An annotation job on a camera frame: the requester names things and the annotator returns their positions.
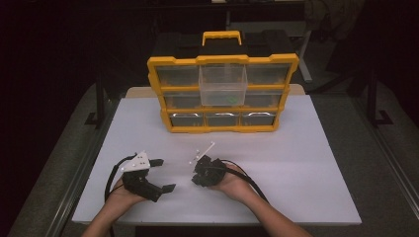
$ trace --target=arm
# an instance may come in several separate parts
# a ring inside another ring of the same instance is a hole
[[[228,168],[239,171],[236,166],[227,165]],[[223,180],[214,190],[224,192],[228,197],[238,200],[246,205],[258,218],[270,236],[299,237],[311,236],[301,227],[286,218],[279,211],[259,197],[252,187],[235,175],[226,173]]]
[[[106,236],[115,221],[133,205],[146,200],[144,197],[130,193],[122,184],[123,181],[119,179],[104,206],[83,233],[83,237]]]

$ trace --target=organizer handle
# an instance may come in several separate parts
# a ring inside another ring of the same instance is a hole
[[[231,38],[236,38],[238,41],[238,44],[241,45],[240,32],[238,31],[204,32],[203,46],[206,45],[206,39],[231,39]]]

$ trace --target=gripper jaw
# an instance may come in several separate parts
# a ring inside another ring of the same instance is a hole
[[[162,166],[164,160],[148,160],[145,151],[135,155],[128,163],[122,167],[123,183],[126,190],[131,193],[157,202],[163,194],[172,193],[175,184],[166,185],[159,188],[147,181],[145,177],[148,175],[149,168]]]

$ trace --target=table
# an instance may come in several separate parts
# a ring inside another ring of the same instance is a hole
[[[211,141],[211,158],[239,164],[271,205],[299,224],[351,225],[361,218],[336,164],[309,96],[289,95],[278,131],[259,133],[169,133],[156,98],[122,99],[80,198],[72,221],[89,223],[103,205],[106,182],[115,164],[145,150],[164,159],[147,177],[156,186],[176,184],[157,203],[141,202],[119,223],[134,225],[255,225],[244,205],[224,194],[196,186],[196,150]]]

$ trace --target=yellow storage organizer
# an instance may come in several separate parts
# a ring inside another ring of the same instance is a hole
[[[147,62],[170,132],[274,131],[298,57],[283,31],[159,35]]]

